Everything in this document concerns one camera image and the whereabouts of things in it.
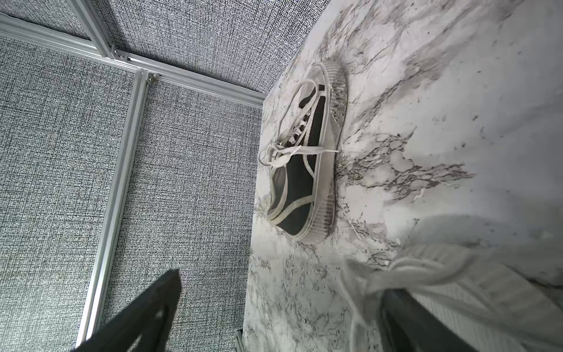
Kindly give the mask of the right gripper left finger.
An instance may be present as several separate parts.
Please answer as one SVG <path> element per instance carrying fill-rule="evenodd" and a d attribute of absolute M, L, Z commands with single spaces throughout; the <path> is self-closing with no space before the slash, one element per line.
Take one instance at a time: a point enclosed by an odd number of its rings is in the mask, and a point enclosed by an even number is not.
<path fill-rule="evenodd" d="M 165 351 L 182 290 L 171 269 L 76 351 Z"/>

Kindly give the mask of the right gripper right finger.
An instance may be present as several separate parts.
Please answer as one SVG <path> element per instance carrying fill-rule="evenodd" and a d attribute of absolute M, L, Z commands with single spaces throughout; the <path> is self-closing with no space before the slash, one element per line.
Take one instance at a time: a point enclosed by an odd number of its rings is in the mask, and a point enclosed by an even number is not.
<path fill-rule="evenodd" d="M 474 351 L 406 290 L 385 290 L 378 308 L 384 351 Z"/>

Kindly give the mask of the black canvas sneaker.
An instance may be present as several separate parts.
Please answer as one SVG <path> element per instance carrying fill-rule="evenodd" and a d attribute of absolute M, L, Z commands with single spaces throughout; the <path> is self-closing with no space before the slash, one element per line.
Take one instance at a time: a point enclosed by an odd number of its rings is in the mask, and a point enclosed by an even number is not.
<path fill-rule="evenodd" d="M 383 269 L 348 259 L 340 287 L 352 315 L 352 351 L 368 349 L 370 330 L 381 342 L 385 290 L 406 290 L 474 351 L 562 350 L 562 244 L 555 240 L 497 249 L 410 246 Z"/>
<path fill-rule="evenodd" d="M 259 154 L 268 168 L 267 220 L 290 239 L 317 244 L 334 225 L 335 165 L 347 109 L 347 80 L 335 61 L 314 64 Z"/>

